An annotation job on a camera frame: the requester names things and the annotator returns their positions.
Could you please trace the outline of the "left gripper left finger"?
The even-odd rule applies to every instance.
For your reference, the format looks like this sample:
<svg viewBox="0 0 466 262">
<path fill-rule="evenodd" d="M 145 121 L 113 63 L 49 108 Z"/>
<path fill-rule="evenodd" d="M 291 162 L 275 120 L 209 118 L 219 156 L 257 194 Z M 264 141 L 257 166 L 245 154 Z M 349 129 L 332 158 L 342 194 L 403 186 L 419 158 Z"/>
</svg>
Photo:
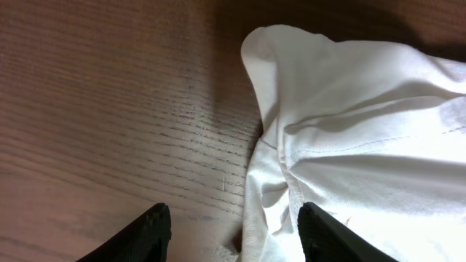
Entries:
<svg viewBox="0 0 466 262">
<path fill-rule="evenodd" d="M 157 203 L 77 262 L 165 262 L 171 236 L 169 207 Z"/>
</svg>

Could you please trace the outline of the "white t-shirt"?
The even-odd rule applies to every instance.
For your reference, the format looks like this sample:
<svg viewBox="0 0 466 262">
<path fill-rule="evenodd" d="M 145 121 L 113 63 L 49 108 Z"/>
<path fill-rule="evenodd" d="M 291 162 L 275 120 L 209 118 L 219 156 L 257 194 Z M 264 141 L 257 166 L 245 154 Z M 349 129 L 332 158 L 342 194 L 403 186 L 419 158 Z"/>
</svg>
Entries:
<svg viewBox="0 0 466 262">
<path fill-rule="evenodd" d="M 303 261 L 314 202 L 399 261 L 465 259 L 465 64 L 288 25 L 241 49 L 264 133 L 245 181 L 243 261 Z"/>
</svg>

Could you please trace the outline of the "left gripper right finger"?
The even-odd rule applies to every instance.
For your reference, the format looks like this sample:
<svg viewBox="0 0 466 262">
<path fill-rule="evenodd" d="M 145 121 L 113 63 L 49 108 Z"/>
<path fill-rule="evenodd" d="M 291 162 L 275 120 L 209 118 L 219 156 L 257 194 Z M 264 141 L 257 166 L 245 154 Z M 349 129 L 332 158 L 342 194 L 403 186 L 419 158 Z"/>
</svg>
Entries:
<svg viewBox="0 0 466 262">
<path fill-rule="evenodd" d="M 300 208 L 298 230 L 306 262 L 396 262 L 313 202 Z"/>
</svg>

